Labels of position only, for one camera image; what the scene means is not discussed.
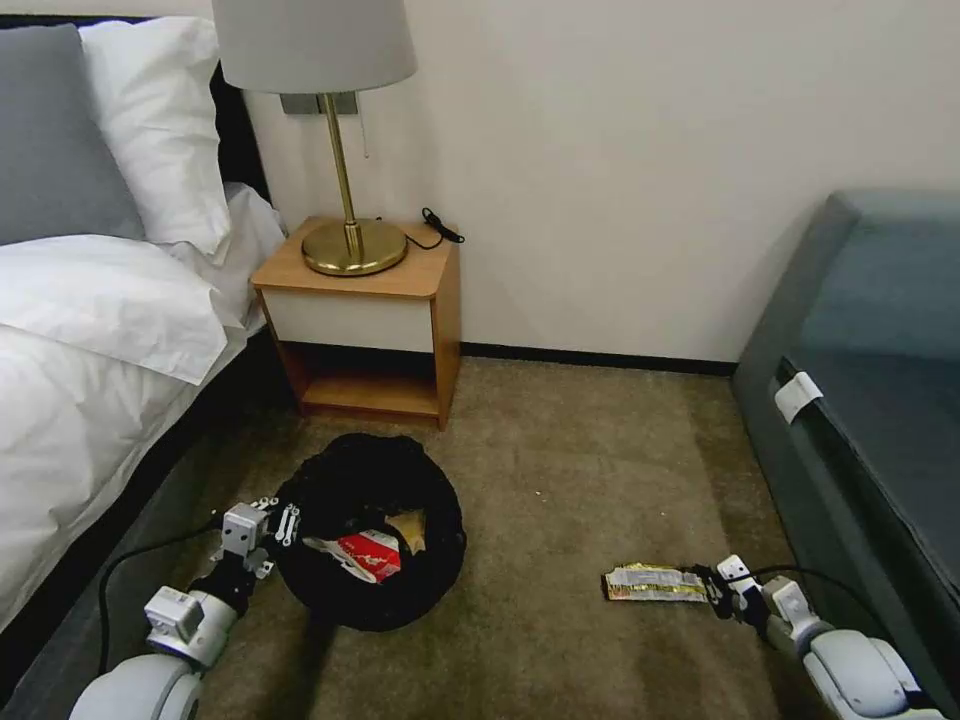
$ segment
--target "black cable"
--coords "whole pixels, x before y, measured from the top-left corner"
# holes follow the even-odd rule
[[[412,237],[410,237],[409,235],[407,235],[407,241],[408,241],[408,242],[412,242],[414,245],[416,245],[416,246],[417,246],[418,248],[420,248],[421,250],[434,250],[435,248],[440,247],[440,243],[443,242],[443,238],[441,237],[441,238],[440,238],[439,240],[437,240],[433,245],[421,245],[420,243],[418,243],[416,240],[414,240],[414,239],[413,239]]]
[[[107,662],[110,654],[110,614],[107,609],[107,584],[110,582],[110,576],[113,574],[113,571],[116,570],[122,562],[129,560],[132,557],[136,557],[137,555],[143,555],[144,553],[152,552],[154,550],[160,550],[169,545],[175,545],[176,543],[184,542],[185,540],[191,540],[195,537],[203,535],[206,532],[216,530],[220,527],[220,521],[220,514],[215,512],[210,516],[210,519],[204,523],[203,527],[196,528],[195,530],[183,533],[182,535],[175,535],[174,537],[167,538],[166,540],[160,540],[150,545],[134,548],[133,550],[118,555],[110,561],[106,569],[103,571],[103,575],[100,577],[100,586],[97,592],[97,600],[100,605],[100,664],[97,667],[97,677],[103,675],[107,671]]]
[[[454,232],[453,230],[448,228],[446,225],[444,225],[443,220],[441,220],[440,217],[430,208],[423,208],[420,211],[420,214],[423,215],[423,222],[429,225],[430,227],[432,227],[434,230],[436,230],[440,234],[440,239],[437,240],[433,245],[423,245],[421,243],[418,243],[409,235],[407,235],[407,240],[412,242],[421,250],[433,250],[434,248],[438,248],[440,247],[440,243],[442,243],[444,240],[449,240],[450,242],[456,243],[457,245],[462,245],[463,242],[466,240],[466,238],[463,235],[461,235],[460,233]]]
[[[840,588],[841,590],[846,592],[850,597],[852,597],[854,600],[857,601],[857,604],[866,611],[867,615],[870,616],[870,619],[873,620],[873,622],[876,623],[877,627],[886,634],[887,638],[889,638],[890,640],[893,639],[893,635],[887,629],[886,624],[884,624],[883,620],[880,619],[880,616],[877,614],[877,612],[873,609],[870,603],[868,603],[863,598],[863,596],[860,593],[858,593],[856,590],[854,590],[852,587],[847,585],[842,580],[837,580],[835,577],[827,575],[824,572],[820,572],[819,570],[800,567],[799,565],[767,565],[766,567],[759,568],[757,570],[754,570],[753,572],[749,572],[744,575],[738,575],[737,577],[724,578],[724,580],[727,583],[731,583],[731,582],[736,582],[737,580],[746,580],[747,578],[756,578],[761,575],[772,575],[778,572],[795,572],[801,576],[807,575],[810,577],[815,577],[820,580],[823,580],[826,583],[829,583],[831,585],[834,585]]]

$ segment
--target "lampshade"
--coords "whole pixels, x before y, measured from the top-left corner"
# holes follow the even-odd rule
[[[403,0],[213,0],[227,82],[273,93],[392,85],[417,69]]]

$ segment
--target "white bedsheet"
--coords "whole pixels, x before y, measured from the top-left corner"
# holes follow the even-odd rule
[[[249,188],[232,194],[230,209],[233,236],[219,266],[176,245],[165,249],[218,288],[252,333],[262,319],[252,310],[249,277],[283,234]],[[242,333],[227,337],[203,385],[246,343]],[[203,385],[0,326],[0,630]]]

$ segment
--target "white pillow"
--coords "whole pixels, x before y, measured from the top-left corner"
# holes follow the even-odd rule
[[[153,243],[212,255],[230,232],[210,78],[211,21],[166,17],[80,29],[95,114]]]
[[[104,235],[0,247],[0,324],[193,385],[243,327],[159,247]]]

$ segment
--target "black bag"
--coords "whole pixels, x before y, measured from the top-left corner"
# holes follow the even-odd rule
[[[393,630],[426,614],[453,586],[467,536],[453,486],[412,438],[342,435],[304,461],[277,491],[300,508],[299,538],[324,540],[379,530],[398,539],[401,570],[379,584],[344,570],[300,540],[274,553],[290,591],[321,621]],[[423,509],[426,550],[410,554],[386,517]]]

